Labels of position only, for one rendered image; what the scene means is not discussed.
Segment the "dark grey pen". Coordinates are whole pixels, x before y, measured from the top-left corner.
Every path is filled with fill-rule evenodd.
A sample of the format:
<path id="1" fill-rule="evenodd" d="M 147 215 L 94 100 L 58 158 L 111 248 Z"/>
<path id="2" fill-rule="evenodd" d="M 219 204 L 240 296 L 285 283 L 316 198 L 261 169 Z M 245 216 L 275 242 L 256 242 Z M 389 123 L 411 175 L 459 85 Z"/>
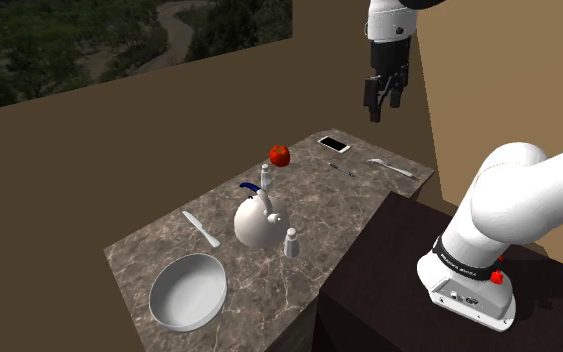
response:
<path id="1" fill-rule="evenodd" d="M 327 162 L 327 164 L 328 164 L 330 167 L 334 168 L 335 170 L 337 170 L 337 171 L 343 173 L 344 175 L 346 175 L 346 176 L 348 176 L 348 177 L 355 177 L 355 175 L 354 175 L 353 173 L 351 173 L 351 172 L 349 172 L 349 171 L 346 171 L 346 170 L 342 169 L 341 167 L 339 167 L 339 166 L 337 166 L 337 165 L 335 165 L 335 164 L 333 164 L 333 163 L 331 163 L 331 162 Z"/>

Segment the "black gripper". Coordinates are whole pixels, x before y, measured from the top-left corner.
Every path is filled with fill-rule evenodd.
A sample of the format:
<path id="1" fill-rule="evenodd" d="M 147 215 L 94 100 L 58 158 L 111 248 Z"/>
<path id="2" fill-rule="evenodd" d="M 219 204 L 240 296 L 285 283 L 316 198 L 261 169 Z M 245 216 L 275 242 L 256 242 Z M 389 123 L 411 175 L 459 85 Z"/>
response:
<path id="1" fill-rule="evenodd" d="M 390 107 L 399 108 L 402 93 L 408 85 L 411 38 L 393 42 L 370 44 L 370 65 L 376 76 L 364 81 L 363 106 L 368 108 L 371 122 L 381 121 L 381 107 L 390 81 Z"/>

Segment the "window with forest view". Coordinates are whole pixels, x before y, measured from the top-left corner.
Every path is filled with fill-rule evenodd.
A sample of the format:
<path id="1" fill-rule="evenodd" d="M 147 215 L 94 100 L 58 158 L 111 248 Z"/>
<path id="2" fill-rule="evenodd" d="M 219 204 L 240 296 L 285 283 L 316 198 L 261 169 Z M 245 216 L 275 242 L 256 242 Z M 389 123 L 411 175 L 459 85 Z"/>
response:
<path id="1" fill-rule="evenodd" d="M 293 0 L 0 0 L 0 107 L 292 31 Z"/>

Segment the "white smartphone with black screen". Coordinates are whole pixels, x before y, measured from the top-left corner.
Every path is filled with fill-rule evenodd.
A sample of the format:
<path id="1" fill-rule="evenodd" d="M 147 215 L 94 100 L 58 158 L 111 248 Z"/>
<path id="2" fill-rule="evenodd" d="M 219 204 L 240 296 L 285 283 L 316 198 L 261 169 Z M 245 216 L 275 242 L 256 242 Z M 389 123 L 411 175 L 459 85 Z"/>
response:
<path id="1" fill-rule="evenodd" d="M 339 141 L 331 136 L 324 136 L 320 138 L 318 140 L 318 143 L 340 154 L 343 154 L 350 149 L 350 146 L 348 144 Z"/>

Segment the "dark robot stand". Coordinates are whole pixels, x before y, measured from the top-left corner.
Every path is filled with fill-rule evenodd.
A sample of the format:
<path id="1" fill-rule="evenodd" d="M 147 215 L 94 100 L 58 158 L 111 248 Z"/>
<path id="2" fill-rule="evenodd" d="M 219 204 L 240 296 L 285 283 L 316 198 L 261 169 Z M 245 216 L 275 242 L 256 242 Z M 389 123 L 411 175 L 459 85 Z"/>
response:
<path id="1" fill-rule="evenodd" d="M 507 331 L 431 302 L 416 265 L 450 220 L 390 193 L 320 288 L 312 352 L 563 352 L 563 264 L 523 246 L 504 254 Z"/>

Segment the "white round bowl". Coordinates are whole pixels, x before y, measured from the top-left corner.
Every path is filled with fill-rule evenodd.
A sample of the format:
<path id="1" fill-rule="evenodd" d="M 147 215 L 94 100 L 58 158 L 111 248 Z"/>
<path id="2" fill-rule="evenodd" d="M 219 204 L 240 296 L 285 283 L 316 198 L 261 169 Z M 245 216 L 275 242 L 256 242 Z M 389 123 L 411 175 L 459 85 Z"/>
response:
<path id="1" fill-rule="evenodd" d="M 215 257 L 195 253 L 167 265 L 150 289 L 149 310 L 159 324 L 175 332 L 191 332 L 221 310 L 228 291 L 226 272 Z"/>

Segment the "red tomato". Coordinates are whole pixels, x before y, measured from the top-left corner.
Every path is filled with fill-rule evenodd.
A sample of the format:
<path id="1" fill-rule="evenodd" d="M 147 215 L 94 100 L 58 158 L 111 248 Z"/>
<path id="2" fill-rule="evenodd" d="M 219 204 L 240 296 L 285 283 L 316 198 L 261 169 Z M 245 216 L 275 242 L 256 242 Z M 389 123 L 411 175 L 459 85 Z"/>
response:
<path id="1" fill-rule="evenodd" d="M 269 160 L 276 167 L 288 166 L 290 159 L 290 152 L 286 146 L 275 145 L 269 152 Z"/>

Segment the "white table knife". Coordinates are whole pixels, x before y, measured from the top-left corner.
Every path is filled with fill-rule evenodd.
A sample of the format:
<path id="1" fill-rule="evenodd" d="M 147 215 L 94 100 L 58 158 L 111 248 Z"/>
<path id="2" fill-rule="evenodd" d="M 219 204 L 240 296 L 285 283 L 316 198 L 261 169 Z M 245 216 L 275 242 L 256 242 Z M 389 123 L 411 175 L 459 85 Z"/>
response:
<path id="1" fill-rule="evenodd" d="M 218 248 L 220 246 L 220 241 L 217 240 L 214 236 L 210 235 L 204 228 L 202 223 L 193 216 L 188 211 L 183 211 L 182 214 L 188 219 L 188 221 L 208 240 L 210 245 L 214 248 Z"/>

